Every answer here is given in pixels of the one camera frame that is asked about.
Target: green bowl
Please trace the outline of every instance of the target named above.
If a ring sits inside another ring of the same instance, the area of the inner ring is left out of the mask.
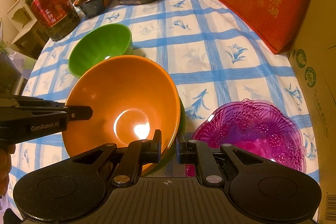
[[[84,36],[69,57],[69,71],[80,78],[105,59],[133,54],[132,33],[122,24],[101,26]]]
[[[181,132],[182,135],[184,135],[185,133],[185,111],[184,111],[184,106],[181,101],[181,98],[180,98],[180,105],[181,105],[181,116],[180,116],[180,124],[178,126],[178,132]],[[149,176],[159,171],[173,158],[174,154],[175,154],[175,144],[173,144],[170,147],[167,155],[157,165],[155,165],[155,167],[152,170],[149,170],[147,173],[145,173],[144,176]]]

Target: green circular logo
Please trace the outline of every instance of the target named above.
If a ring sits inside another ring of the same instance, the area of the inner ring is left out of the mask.
[[[306,68],[304,79],[308,80],[308,87],[312,88],[316,84],[316,73],[312,67]]]
[[[303,68],[307,63],[307,57],[304,50],[299,49],[296,52],[296,63],[300,68]]]

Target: barcode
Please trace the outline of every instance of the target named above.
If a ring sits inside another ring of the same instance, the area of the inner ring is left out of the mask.
[[[325,220],[336,221],[336,195],[327,195]]]

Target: tablecloth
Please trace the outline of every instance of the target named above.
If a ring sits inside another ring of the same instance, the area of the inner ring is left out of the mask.
[[[245,98],[275,104],[301,129],[307,149],[306,173],[319,180],[310,116],[298,81],[285,55],[273,55],[258,35],[218,0],[159,0],[139,6],[115,6],[85,19],[64,39],[49,40],[23,95],[64,102],[78,81],[68,70],[76,43],[93,29],[122,23],[131,29],[134,54],[162,66],[174,80],[186,112],[186,136],[219,106]],[[68,157],[62,135],[17,145],[8,190],[23,175]],[[156,175],[179,176],[184,168],[169,163]]]

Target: ribbed black surface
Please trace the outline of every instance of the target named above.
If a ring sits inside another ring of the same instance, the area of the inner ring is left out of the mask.
[[[257,224],[237,211],[219,189],[196,178],[140,178],[112,192],[106,203],[73,224]]]

